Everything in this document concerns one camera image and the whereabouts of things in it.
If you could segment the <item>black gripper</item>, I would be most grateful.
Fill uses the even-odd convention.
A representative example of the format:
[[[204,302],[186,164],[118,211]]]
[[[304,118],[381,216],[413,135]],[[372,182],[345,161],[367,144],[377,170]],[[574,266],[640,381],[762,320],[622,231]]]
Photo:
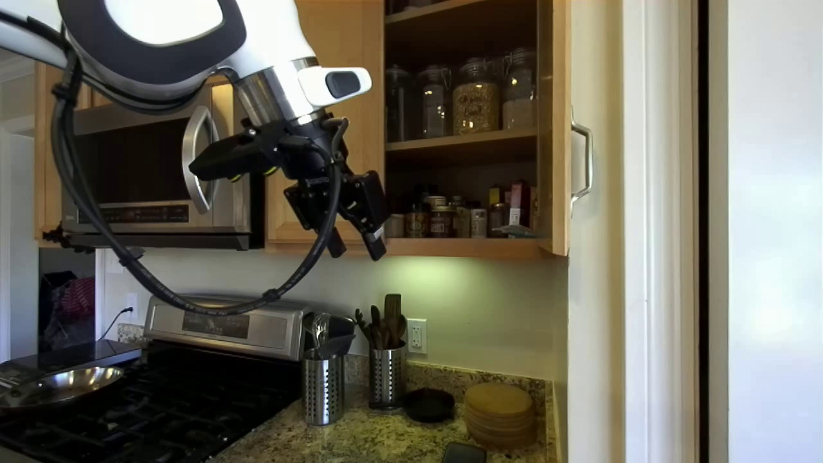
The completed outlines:
[[[304,230],[318,231],[327,215],[347,220],[362,234],[371,261],[386,254],[386,193],[376,170],[353,173],[345,144],[347,121],[321,116],[305,127],[264,123],[246,127],[246,143],[259,170],[251,173],[251,204],[268,207],[264,179],[284,173],[290,186],[285,204]],[[329,231],[327,252],[347,252],[336,230]]]

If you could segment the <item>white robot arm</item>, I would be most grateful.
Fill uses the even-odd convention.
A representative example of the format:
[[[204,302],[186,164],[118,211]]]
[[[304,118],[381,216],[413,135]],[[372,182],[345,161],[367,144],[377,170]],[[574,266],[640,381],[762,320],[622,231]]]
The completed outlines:
[[[134,110],[176,110],[208,78],[227,78],[245,132],[210,144],[201,181],[284,173],[298,222],[339,254],[347,220],[372,257],[386,254],[386,197],[376,173],[353,173],[336,103],[372,89],[362,67],[325,67],[294,0],[0,0],[0,45],[51,64]]]

